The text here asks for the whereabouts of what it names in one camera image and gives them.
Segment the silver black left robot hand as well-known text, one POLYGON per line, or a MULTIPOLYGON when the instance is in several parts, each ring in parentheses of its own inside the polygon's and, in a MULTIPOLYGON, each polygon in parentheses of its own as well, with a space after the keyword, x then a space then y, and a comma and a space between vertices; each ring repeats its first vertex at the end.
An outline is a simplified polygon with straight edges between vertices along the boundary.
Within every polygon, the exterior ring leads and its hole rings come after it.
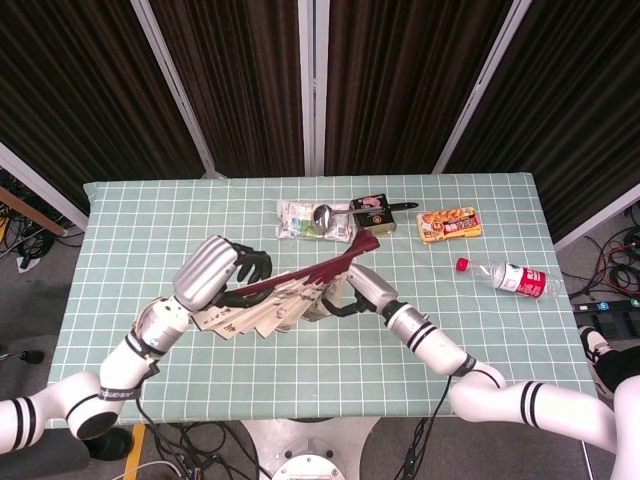
POLYGON ((188 310, 198 311, 217 301, 231 279, 253 284, 271 274, 272 261, 266 252, 214 235, 175 274, 173 295, 188 310))

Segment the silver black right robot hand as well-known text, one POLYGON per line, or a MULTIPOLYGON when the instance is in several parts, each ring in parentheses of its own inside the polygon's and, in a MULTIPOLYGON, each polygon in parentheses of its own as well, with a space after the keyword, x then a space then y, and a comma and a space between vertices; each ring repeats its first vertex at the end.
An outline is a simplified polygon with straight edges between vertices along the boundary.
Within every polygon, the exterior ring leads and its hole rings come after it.
POLYGON ((327 298, 322 298, 323 306, 336 317, 347 317, 370 311, 381 315, 388 324, 393 315, 404 305, 399 302, 398 292, 381 276, 368 267, 352 264, 347 273, 347 281, 352 286, 355 301, 337 307, 327 298))

